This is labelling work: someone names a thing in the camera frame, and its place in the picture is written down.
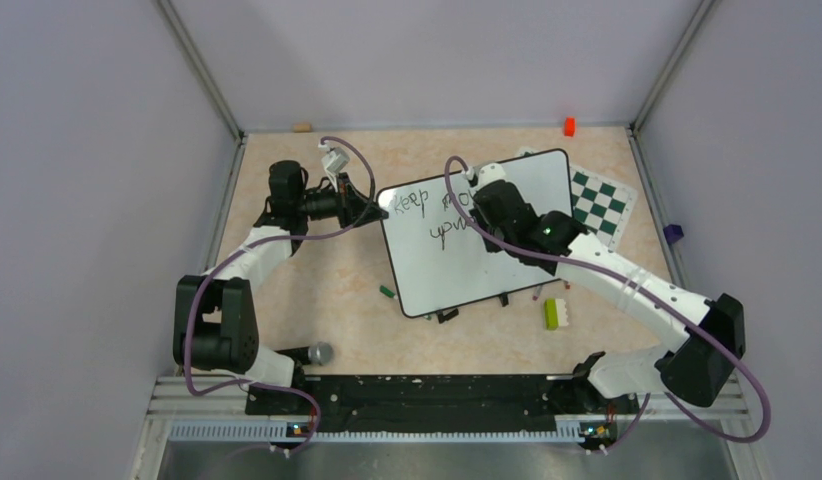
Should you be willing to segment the white whiteboard black frame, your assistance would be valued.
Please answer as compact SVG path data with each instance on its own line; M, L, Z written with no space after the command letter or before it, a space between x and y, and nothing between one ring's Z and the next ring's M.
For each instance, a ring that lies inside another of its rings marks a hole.
M539 214L572 210L561 150L502 161L508 181ZM553 281L504 252L489 253L450 202L442 174L379 191L381 226L403 314L413 318Z

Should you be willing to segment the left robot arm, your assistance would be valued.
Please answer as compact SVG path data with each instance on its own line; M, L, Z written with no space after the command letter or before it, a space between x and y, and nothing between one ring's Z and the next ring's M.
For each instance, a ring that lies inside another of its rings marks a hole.
M219 265L186 275L176 287L173 357L186 370L230 374L271 385L270 401L284 413L306 404L307 386L296 379L296 359L261 344L254 296L271 273L309 238L308 224L337 219L344 230L388 217L373 195L364 195L345 173L308 187L293 160L269 168L270 194L246 239Z

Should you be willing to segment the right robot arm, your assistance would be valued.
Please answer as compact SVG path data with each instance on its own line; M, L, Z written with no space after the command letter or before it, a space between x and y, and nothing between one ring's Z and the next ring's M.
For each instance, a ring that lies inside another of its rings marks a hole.
M539 215L503 179L478 181L471 213L509 244L524 265L585 287L649 329L659 345L591 357L573 385L576 404L599 412L613 398L668 392L697 407L713 405L745 348L743 306L723 294L712 300L686 291L609 250L583 223L553 210Z

